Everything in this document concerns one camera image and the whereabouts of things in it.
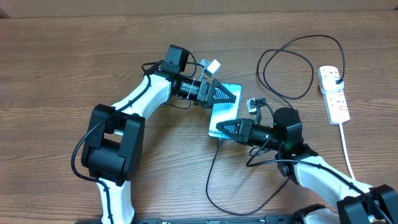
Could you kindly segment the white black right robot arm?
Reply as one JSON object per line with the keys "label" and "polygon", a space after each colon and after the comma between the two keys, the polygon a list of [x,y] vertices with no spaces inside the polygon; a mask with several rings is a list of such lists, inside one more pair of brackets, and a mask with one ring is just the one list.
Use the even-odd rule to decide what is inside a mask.
{"label": "white black right robot arm", "polygon": [[272,127],[252,119],[223,121],[216,127],[240,144],[275,150],[273,162],[283,176],[315,192],[337,211],[318,203],[296,211],[291,223],[397,223],[397,192],[392,187],[358,182],[327,164],[304,142],[297,110],[279,108],[273,119]]}

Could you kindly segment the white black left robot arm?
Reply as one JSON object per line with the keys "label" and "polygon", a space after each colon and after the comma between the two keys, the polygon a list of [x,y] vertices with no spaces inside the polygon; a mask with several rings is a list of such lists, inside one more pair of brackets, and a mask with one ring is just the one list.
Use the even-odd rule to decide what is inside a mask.
{"label": "white black left robot arm", "polygon": [[227,85],[197,81],[179,73],[146,74],[141,84],[123,100],[94,107],[87,133],[76,145],[82,149],[84,179],[95,182],[101,194],[103,214],[99,223],[132,223],[131,181],[142,156],[146,121],[172,95],[193,101],[204,109],[239,100]]}

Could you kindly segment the Samsung Galaxy smartphone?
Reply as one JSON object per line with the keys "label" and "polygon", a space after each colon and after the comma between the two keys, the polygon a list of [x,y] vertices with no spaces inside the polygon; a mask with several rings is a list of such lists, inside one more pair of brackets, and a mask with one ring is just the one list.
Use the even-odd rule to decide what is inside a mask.
{"label": "Samsung Galaxy smartphone", "polygon": [[216,128],[216,125],[223,121],[238,118],[243,88],[240,84],[235,83],[223,83],[223,85],[236,96],[236,101],[234,103],[220,103],[213,106],[208,128],[208,135],[212,138],[230,140],[227,135]]}

